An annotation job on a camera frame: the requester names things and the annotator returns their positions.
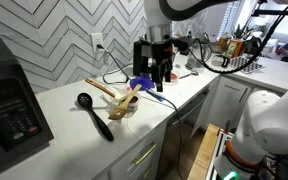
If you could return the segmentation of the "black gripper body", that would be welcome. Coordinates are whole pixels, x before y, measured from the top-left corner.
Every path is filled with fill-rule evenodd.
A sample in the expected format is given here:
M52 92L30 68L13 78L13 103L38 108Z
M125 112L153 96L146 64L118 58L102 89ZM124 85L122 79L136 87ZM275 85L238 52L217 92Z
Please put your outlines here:
M193 38L171 38L161 43L150 43L140 39L133 43L133 74L141 76L150 74L155 82L156 70L161 68L165 80L165 65L170 65L172 71L173 49L185 52L194 44Z

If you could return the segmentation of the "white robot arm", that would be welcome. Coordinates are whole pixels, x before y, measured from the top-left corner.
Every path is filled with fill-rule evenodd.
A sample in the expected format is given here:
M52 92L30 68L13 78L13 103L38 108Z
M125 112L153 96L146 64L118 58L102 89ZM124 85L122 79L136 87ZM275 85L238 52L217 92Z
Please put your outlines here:
M144 0L147 40L153 59L151 78L159 92L170 80L173 62L171 23L183 21L200 11L235 0ZM264 157L288 154L288 91L281 97L266 90L252 93L236 133L215 158L222 180L254 180Z

